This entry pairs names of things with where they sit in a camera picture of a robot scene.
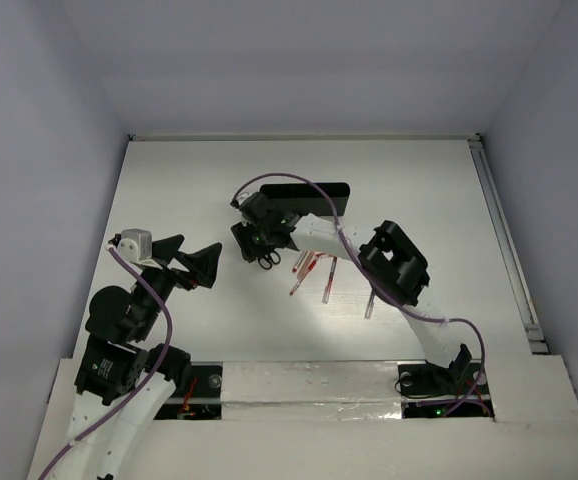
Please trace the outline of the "black handled scissors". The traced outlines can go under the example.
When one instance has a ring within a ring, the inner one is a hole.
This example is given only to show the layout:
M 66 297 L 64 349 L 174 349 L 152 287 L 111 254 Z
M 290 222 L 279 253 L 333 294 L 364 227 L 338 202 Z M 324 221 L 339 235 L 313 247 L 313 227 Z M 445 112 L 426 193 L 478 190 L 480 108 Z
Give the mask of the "black handled scissors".
M 272 250 L 260 256 L 257 263 L 263 270 L 271 270 L 281 263 L 281 256 L 277 251 Z

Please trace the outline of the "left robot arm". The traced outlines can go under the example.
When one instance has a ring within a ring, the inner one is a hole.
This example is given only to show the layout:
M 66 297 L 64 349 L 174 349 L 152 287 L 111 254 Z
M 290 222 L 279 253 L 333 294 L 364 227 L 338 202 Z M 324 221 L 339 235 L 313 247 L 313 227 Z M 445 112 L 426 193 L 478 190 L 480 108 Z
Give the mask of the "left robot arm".
M 108 241 L 108 252 L 135 283 L 104 287 L 89 303 L 70 450 L 52 478 L 124 478 L 158 410 L 188 388 L 191 356 L 171 344 L 166 301 L 176 289 L 212 288 L 222 245 L 184 253 L 183 242 L 181 235 L 154 240 L 141 229 L 125 229 Z

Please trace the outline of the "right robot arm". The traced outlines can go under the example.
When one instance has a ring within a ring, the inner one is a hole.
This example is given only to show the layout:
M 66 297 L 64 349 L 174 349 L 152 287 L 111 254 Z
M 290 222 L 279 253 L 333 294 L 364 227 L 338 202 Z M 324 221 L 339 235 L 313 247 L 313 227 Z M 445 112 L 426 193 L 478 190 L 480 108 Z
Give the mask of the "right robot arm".
M 465 381 L 471 353 L 447 333 L 444 319 L 418 307 L 430 283 L 428 262 L 396 223 L 385 220 L 370 236 L 355 228 L 346 231 L 335 218 L 284 211 L 261 192 L 242 193 L 231 206 L 241 214 L 232 233 L 246 261 L 290 249 L 353 263 L 369 276 L 376 296 L 401 311 L 417 337 L 428 365 L 425 381 L 442 392 Z

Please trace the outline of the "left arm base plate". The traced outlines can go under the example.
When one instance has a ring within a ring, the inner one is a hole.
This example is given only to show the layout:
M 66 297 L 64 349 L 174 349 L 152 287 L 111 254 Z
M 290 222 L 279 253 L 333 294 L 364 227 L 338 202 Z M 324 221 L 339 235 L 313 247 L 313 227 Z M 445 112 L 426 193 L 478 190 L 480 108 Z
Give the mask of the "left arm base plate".
M 184 391 L 176 391 L 157 412 L 156 420 L 220 420 L 222 363 L 194 363 Z

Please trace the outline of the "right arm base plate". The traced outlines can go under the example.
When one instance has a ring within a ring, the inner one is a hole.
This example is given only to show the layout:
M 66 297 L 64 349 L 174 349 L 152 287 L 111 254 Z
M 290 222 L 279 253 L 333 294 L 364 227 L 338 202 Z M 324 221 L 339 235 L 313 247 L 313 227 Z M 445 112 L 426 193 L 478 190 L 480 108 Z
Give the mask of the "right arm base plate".
M 401 364 L 395 391 L 401 398 L 404 419 L 491 418 L 495 416 L 486 374 L 473 362 L 466 377 L 452 383 L 435 366 Z

